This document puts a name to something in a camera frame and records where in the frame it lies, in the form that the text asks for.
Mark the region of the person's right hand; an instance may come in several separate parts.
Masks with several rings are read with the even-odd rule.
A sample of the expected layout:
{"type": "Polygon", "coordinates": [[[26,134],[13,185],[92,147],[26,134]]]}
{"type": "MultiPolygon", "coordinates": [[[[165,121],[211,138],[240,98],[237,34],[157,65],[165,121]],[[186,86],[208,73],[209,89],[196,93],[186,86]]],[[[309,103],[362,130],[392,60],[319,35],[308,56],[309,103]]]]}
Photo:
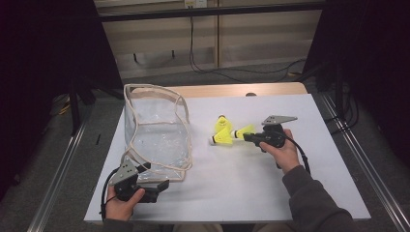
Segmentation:
{"type": "Polygon", "coordinates": [[[265,142],[260,142],[259,146],[262,150],[273,156],[284,174],[287,174],[293,168],[301,165],[298,158],[297,148],[288,139],[285,140],[285,143],[281,148],[273,147],[265,142]]]}

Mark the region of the dark curtain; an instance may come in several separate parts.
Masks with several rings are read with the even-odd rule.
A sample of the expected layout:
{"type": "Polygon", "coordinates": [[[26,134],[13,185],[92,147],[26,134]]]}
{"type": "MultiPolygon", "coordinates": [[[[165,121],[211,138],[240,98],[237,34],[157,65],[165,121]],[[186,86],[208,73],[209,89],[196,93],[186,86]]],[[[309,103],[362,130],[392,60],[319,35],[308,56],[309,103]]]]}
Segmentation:
{"type": "Polygon", "coordinates": [[[53,100],[123,83],[94,0],[0,0],[0,200],[41,139],[53,100]]]}
{"type": "Polygon", "coordinates": [[[337,74],[410,166],[410,0],[324,0],[304,70],[337,74]]]}

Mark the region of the white table sheet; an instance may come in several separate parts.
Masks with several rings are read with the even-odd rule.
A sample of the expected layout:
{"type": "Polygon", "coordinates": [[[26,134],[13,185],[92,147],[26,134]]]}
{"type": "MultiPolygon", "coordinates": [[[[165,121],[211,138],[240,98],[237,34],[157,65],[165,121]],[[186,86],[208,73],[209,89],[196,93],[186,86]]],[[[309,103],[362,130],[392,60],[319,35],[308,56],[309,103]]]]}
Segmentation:
{"type": "Polygon", "coordinates": [[[243,140],[230,146],[210,144],[220,115],[236,128],[259,127],[270,115],[289,117],[285,127],[305,152],[312,178],[353,219],[370,217],[312,95],[189,98],[179,110],[190,120],[192,167],[157,202],[137,205],[133,221],[258,223],[291,218],[282,172],[271,155],[243,140]]]}

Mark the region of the white wall socket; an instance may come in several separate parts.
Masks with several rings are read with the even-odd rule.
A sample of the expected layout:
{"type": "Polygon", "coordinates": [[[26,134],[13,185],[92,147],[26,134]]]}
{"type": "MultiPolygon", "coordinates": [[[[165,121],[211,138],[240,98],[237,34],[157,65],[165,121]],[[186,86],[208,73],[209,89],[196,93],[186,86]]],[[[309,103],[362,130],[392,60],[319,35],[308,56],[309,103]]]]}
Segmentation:
{"type": "Polygon", "coordinates": [[[206,8],[207,0],[184,0],[187,9],[206,8]]]}

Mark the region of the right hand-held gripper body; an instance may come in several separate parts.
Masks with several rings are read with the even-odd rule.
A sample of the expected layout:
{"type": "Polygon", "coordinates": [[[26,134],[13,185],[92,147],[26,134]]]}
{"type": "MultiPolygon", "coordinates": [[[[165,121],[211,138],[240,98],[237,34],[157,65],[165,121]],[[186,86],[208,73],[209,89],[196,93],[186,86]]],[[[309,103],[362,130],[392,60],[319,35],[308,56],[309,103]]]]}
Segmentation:
{"type": "Polygon", "coordinates": [[[282,125],[296,120],[297,117],[295,116],[270,115],[261,123],[263,131],[259,134],[259,137],[263,142],[281,148],[286,140],[282,125]]]}

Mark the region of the clear plastic bag beige trim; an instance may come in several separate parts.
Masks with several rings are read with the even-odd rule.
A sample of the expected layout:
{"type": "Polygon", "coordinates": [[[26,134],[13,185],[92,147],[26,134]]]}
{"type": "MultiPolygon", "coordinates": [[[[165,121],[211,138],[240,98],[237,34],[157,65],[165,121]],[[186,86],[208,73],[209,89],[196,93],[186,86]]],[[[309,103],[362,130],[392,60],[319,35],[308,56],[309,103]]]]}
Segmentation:
{"type": "Polygon", "coordinates": [[[122,158],[151,164],[138,181],[182,182],[192,167],[190,113],[184,97],[157,85],[127,84],[124,100],[122,158]]]}

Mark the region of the black horizontal bar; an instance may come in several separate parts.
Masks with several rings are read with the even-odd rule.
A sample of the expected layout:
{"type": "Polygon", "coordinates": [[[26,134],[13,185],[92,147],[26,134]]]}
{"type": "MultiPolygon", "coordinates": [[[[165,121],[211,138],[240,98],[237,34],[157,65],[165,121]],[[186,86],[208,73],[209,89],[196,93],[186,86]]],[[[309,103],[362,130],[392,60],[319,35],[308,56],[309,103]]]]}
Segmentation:
{"type": "Polygon", "coordinates": [[[154,12],[123,13],[123,14],[99,14],[101,22],[164,19],[195,16],[214,16],[214,15],[246,15],[259,13],[281,13],[298,11],[323,10],[327,7],[326,2],[306,2],[306,3],[286,3],[260,6],[235,6],[235,7],[214,7],[204,9],[181,9],[164,10],[154,12]]]}

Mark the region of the person's left hand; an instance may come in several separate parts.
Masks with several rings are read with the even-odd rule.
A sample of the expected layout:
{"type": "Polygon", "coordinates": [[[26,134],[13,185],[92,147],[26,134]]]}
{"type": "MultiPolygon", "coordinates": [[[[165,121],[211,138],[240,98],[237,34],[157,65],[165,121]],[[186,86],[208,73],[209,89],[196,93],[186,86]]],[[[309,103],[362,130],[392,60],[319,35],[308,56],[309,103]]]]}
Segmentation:
{"type": "Polygon", "coordinates": [[[133,214],[133,208],[144,194],[145,190],[141,188],[128,201],[121,201],[116,197],[114,187],[109,187],[105,203],[105,218],[128,221],[133,214]]]}

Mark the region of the aluminium floor rail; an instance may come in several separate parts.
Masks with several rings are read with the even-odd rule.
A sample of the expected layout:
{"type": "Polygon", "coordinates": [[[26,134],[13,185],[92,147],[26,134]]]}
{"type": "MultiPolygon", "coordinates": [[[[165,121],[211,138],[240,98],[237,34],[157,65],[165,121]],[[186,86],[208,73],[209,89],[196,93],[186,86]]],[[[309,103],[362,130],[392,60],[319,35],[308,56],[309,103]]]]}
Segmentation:
{"type": "Polygon", "coordinates": [[[37,212],[35,213],[27,232],[44,232],[44,228],[57,201],[58,194],[64,184],[68,170],[73,161],[73,157],[83,136],[85,127],[85,124],[81,124],[71,137],[64,156],[60,161],[56,173],[53,175],[52,181],[47,188],[45,196],[37,212]]]}
{"type": "Polygon", "coordinates": [[[398,232],[410,232],[410,220],[404,214],[404,211],[399,206],[395,197],[381,179],[353,131],[351,131],[341,117],[337,115],[336,104],[334,101],[327,94],[322,96],[321,99],[325,103],[329,113],[335,117],[337,130],[341,132],[344,140],[352,151],[358,164],[361,166],[369,183],[374,189],[377,197],[381,201],[398,232]]]}

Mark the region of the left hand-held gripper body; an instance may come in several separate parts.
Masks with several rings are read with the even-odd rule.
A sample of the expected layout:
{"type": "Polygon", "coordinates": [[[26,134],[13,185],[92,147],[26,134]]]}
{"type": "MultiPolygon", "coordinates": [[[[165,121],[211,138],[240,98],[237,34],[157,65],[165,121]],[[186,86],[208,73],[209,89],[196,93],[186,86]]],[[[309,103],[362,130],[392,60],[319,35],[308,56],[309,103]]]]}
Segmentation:
{"type": "Polygon", "coordinates": [[[121,201],[128,201],[139,189],[144,189],[145,194],[140,203],[156,203],[159,196],[158,190],[145,188],[137,182],[140,173],[136,167],[129,159],[124,160],[109,184],[114,186],[116,196],[121,201]]]}

